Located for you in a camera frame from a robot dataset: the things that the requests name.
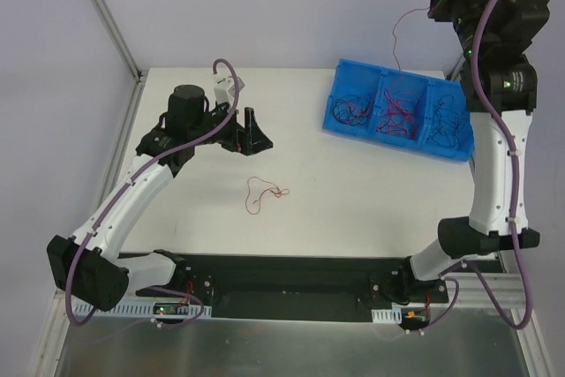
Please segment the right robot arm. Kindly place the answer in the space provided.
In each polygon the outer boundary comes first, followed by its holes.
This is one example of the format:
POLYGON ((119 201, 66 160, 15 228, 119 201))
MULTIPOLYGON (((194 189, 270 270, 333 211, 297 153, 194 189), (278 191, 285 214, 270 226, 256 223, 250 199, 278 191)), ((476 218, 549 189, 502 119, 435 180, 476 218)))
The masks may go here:
POLYGON ((550 0, 430 0, 464 51, 461 85, 474 137, 471 211, 439 222, 437 238, 403 261, 397 290, 418 301, 462 260, 537 247, 524 208, 524 153, 538 76, 525 52, 547 23, 550 0))

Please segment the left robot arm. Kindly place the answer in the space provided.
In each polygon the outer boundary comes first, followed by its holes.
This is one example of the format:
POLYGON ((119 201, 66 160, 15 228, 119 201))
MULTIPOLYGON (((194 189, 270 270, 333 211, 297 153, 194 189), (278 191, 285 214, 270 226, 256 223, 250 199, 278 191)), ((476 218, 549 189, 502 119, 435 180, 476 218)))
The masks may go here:
POLYGON ((237 121, 237 102, 244 82, 216 82, 215 101, 194 85, 175 87, 157 125, 144 135, 122 180, 94 214, 71 236, 55 236, 47 246, 56 286, 107 312, 124 295, 157 286, 166 296, 180 295, 188 281, 182 257, 165 250, 120 258, 124 241, 146 208, 194 157, 197 147, 218 144, 245 156, 273 146, 257 125, 254 111, 237 121))

